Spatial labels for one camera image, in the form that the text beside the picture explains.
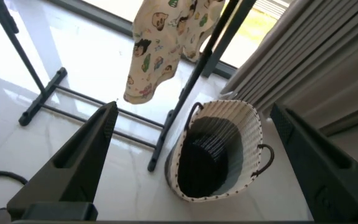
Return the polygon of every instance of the clothes rack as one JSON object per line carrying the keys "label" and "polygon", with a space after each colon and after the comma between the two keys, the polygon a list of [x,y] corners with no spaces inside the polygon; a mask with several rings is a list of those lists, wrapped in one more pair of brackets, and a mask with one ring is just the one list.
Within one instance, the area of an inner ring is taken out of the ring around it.
{"label": "clothes rack", "polygon": [[[141,121],[152,124],[152,125],[162,129],[161,133],[160,133],[160,137],[158,138],[156,145],[146,142],[144,140],[132,137],[128,134],[114,130],[114,134],[117,134],[118,136],[130,139],[132,141],[141,143],[145,146],[154,148],[154,152],[152,154],[151,160],[147,166],[147,169],[149,170],[149,172],[154,171],[155,166],[157,165],[157,161],[160,156],[161,150],[163,148],[165,138],[167,137],[168,131],[171,128],[175,118],[178,116],[179,111],[181,110],[186,99],[188,98],[197,79],[200,77],[201,72],[204,70],[206,63],[208,62],[210,56],[213,53],[213,47],[215,46],[215,43],[218,41],[219,36],[221,35],[222,31],[224,30],[226,24],[228,23],[228,21],[231,17],[231,14],[235,11],[237,5],[241,4],[240,7],[243,9],[244,8],[246,9],[246,10],[244,10],[244,14],[248,15],[249,11],[252,9],[252,6],[254,5],[255,2],[256,2],[256,0],[246,0],[246,1],[241,1],[240,3],[239,3],[239,0],[230,0],[228,2],[221,18],[219,19],[218,23],[216,24],[216,27],[213,30],[213,33],[211,34],[211,37],[209,38],[208,43],[206,44],[206,47],[204,48],[203,52],[200,55],[200,59],[198,60],[196,66],[195,66],[195,69],[193,70],[189,80],[187,81],[185,87],[182,89],[182,91],[180,93],[179,101],[178,101],[175,109],[170,110],[168,112],[168,115],[167,115],[167,118],[166,118],[164,124],[160,124],[158,122],[141,117],[139,115],[136,115],[134,113],[131,113],[131,112],[123,110],[123,109],[118,109],[119,113],[126,114],[126,115],[131,116],[135,119],[139,119]],[[65,91],[65,92],[75,95],[75,96],[79,96],[80,98],[84,98],[86,100],[92,101],[92,102],[100,104],[100,105],[105,105],[105,102],[99,101],[99,100],[94,99],[90,96],[86,96],[82,93],[78,93],[78,92],[73,91],[69,88],[65,88],[64,86],[61,86],[60,82],[67,76],[67,71],[64,67],[60,68],[59,71],[57,71],[57,73],[49,81],[47,86],[45,86],[45,87],[43,86],[39,76],[37,75],[36,71],[34,70],[29,58],[27,57],[26,53],[24,52],[24,49],[22,48],[19,40],[17,39],[17,37],[15,35],[16,33],[19,32],[19,30],[18,30],[13,18],[9,14],[9,11],[7,10],[7,7],[3,0],[0,0],[0,24],[2,25],[2,28],[4,29],[6,35],[9,37],[9,40],[12,42],[12,45],[15,47],[17,53],[19,54],[20,58],[24,62],[25,66],[27,67],[28,71],[30,72],[31,77],[34,79],[34,82],[36,83],[36,85],[38,86],[38,88],[40,90],[40,94],[38,95],[38,97],[32,102],[30,107],[25,112],[22,113],[22,116],[19,118],[19,124],[21,126],[27,126],[41,108],[45,108],[47,110],[53,111],[58,114],[62,114],[64,116],[76,119],[81,122],[86,122],[86,119],[83,119],[81,117],[67,113],[66,111],[62,111],[62,110],[59,110],[57,108],[54,108],[52,106],[48,106],[45,104],[45,102],[48,100],[48,98],[52,95],[52,93],[56,89]]]}

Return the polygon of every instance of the cable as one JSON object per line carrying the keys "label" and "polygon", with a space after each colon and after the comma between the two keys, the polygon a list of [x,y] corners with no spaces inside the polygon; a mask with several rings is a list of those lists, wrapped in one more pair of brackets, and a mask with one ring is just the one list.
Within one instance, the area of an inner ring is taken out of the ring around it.
{"label": "cable", "polygon": [[12,172],[0,171],[0,177],[8,177],[8,178],[14,179],[16,181],[19,181],[23,185],[28,183],[28,180],[26,180],[26,178],[24,178],[20,175],[17,175],[15,173],[12,173]]}

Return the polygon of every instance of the hanging shirt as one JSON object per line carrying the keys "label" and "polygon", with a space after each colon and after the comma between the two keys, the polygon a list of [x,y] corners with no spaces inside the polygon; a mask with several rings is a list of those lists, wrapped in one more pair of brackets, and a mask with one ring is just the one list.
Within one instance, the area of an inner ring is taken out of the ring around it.
{"label": "hanging shirt", "polygon": [[124,99],[146,103],[172,78],[182,53],[197,61],[218,22],[224,0],[143,0],[133,23],[133,50]]}

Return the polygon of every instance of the woven basket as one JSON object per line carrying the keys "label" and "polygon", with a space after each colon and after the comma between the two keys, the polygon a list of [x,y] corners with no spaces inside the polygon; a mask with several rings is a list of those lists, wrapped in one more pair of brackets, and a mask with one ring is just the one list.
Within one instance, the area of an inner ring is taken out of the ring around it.
{"label": "woven basket", "polygon": [[[264,147],[270,150],[270,160],[258,170]],[[273,149],[262,144],[260,118],[250,104],[196,103],[165,161],[165,178],[186,201],[219,200],[245,190],[273,159]]]}

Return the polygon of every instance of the basket handle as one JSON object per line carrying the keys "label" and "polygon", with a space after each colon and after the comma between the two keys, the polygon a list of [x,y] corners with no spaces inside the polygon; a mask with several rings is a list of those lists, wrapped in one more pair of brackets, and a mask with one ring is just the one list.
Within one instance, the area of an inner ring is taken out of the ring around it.
{"label": "basket handle", "polygon": [[266,165],[264,167],[262,167],[260,170],[257,170],[255,172],[253,172],[251,177],[255,176],[255,175],[256,175],[256,177],[258,177],[259,174],[261,174],[263,171],[265,171],[267,168],[269,168],[270,165],[272,165],[272,163],[273,163],[273,160],[274,160],[273,148],[271,146],[267,145],[267,144],[259,144],[258,145],[258,148],[261,148],[261,149],[263,149],[265,147],[270,151],[270,159],[268,160],[268,162],[266,163]]}
{"label": "basket handle", "polygon": [[193,107],[190,110],[189,117],[187,117],[187,121],[186,121],[186,124],[185,124],[185,131],[189,130],[190,120],[191,120],[191,117],[193,116],[194,110],[196,110],[197,106],[199,106],[199,108],[201,110],[204,109],[204,106],[200,102],[197,102],[197,103],[195,103],[193,105]]}

